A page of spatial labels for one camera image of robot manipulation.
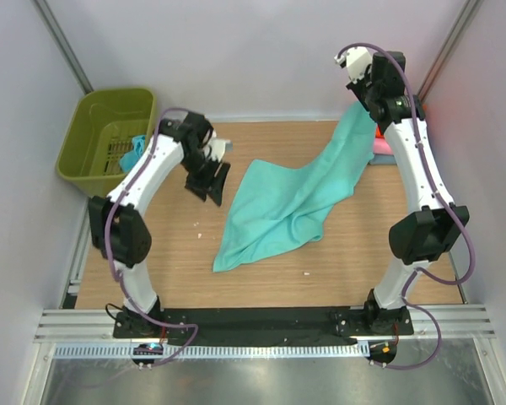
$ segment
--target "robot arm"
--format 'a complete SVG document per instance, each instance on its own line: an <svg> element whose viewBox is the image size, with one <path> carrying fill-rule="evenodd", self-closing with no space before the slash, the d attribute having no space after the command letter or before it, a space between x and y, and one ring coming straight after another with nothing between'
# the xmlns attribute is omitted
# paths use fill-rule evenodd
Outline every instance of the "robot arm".
<svg viewBox="0 0 506 405"><path fill-rule="evenodd" d="M390 54L404 70L403 54ZM412 127L408 98L411 95L405 95L405 84L396 68L382 54L377 52L371 56L361 46L336 56L336 63L347 68L350 79L347 88L357 96L391 146L405 187L408 215L392 226L389 234L394 257L366 301L372 323L382 318L393 320L405 309L401 291L412 273L418 267L427 269L443 252L449 251L460 231L430 185ZM425 113L420 100L415 95L412 97L417 106L420 143L437 193L465 225L469 220L468 210L465 206L455 206L444 186L429 147ZM417 277L406 290L408 294L416 281Z"/></svg>
<svg viewBox="0 0 506 405"><path fill-rule="evenodd" d="M204 116L189 112L183 121L163 119L157 137L150 139L145 153L124 181L106 198L92 197L89 201L92 243L107 258L105 221L126 185L134 181L116 210L110 229L110 243L115 268L122 275L126 291L143 312L156 319L161 311L159 297L150 283L146 262L152 238L143 216L155 192L179 164L184 165L189 173L186 189L203 201L210 197L220 206L223 184L230 168L230 164L222 162L228 146L228 141L217 139ZM127 299L124 306L125 311L136 312Z"/></svg>

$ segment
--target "gray wall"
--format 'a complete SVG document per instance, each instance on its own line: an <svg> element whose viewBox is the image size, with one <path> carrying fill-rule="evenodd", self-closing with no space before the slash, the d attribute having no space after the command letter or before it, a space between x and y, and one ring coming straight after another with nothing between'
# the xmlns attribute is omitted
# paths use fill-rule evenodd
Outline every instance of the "gray wall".
<svg viewBox="0 0 506 405"><path fill-rule="evenodd" d="M506 0L484 2L427 104L444 182L471 212L477 266L465 292L486 304L506 359ZM465 243L453 254L463 273Z"/></svg>
<svg viewBox="0 0 506 405"><path fill-rule="evenodd" d="M404 51L416 88L463 0L48 0L92 85L145 84L212 119L336 118L353 96L333 56Z"/></svg>
<svg viewBox="0 0 506 405"><path fill-rule="evenodd" d="M85 198L54 164L81 91L27 0L0 1L0 404L18 404Z"/></svg>

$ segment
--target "plastic basket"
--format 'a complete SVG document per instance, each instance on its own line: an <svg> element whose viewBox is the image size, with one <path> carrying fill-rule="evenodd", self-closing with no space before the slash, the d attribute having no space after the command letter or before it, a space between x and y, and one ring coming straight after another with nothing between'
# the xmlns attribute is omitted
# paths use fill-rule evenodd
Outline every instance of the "plastic basket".
<svg viewBox="0 0 506 405"><path fill-rule="evenodd" d="M156 98L147 89L98 90L82 98L58 155L57 172L88 196L105 196L126 176L119 160L131 139L153 133Z"/></svg>

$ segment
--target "wooden floor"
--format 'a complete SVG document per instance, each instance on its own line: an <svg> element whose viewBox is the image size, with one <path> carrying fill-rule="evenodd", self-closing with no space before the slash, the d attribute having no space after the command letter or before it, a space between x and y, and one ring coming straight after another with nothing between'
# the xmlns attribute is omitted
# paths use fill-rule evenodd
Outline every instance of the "wooden floor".
<svg viewBox="0 0 506 405"><path fill-rule="evenodd" d="M388 229L406 215L395 166L366 169L355 195L330 213L323 240L227 273L212 273L226 214L249 163L264 159L293 168L305 165L326 146L335 125L331 121L218 124L218 136L234 143L233 152L225 156L232 167L221 208L210 201L202 203L184 189L186 173L181 167L170 174L145 217L153 238L148 269L163 306L363 303L390 262ZM443 278L454 277L446 255L431 270ZM425 277L410 299L420 304L461 302L456 287ZM120 305L121 291L110 277L107 262L91 249L76 307L101 309L107 302Z"/></svg>

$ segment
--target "green towel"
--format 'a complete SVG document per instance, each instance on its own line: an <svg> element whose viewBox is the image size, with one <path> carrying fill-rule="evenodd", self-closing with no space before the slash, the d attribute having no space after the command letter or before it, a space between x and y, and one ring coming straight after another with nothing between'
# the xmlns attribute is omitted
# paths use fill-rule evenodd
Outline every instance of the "green towel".
<svg viewBox="0 0 506 405"><path fill-rule="evenodd" d="M306 166L289 169L254 160L234 197L213 271L228 271L322 239L328 213L352 196L373 158L374 131L374 122L357 102L345 112L322 153Z"/></svg>

